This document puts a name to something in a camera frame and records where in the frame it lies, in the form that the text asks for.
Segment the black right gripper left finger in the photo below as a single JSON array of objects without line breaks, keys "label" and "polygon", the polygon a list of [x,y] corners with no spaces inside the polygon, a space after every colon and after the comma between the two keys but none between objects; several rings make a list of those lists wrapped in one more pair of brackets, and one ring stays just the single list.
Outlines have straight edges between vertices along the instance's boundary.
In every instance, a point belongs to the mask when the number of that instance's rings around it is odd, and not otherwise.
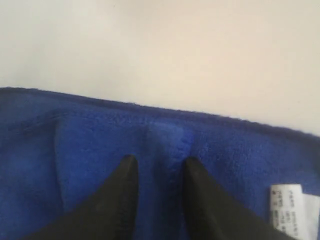
[{"label": "black right gripper left finger", "polygon": [[103,185],[27,240],[131,240],[139,198],[138,161],[125,155]]}]

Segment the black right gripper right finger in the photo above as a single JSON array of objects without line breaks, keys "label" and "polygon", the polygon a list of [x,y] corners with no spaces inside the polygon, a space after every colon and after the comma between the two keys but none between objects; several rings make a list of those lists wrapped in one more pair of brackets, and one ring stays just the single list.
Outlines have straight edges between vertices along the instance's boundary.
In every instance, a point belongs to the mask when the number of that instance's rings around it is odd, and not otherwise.
[{"label": "black right gripper right finger", "polygon": [[192,240],[288,240],[230,196],[195,157],[183,163],[182,206]]}]

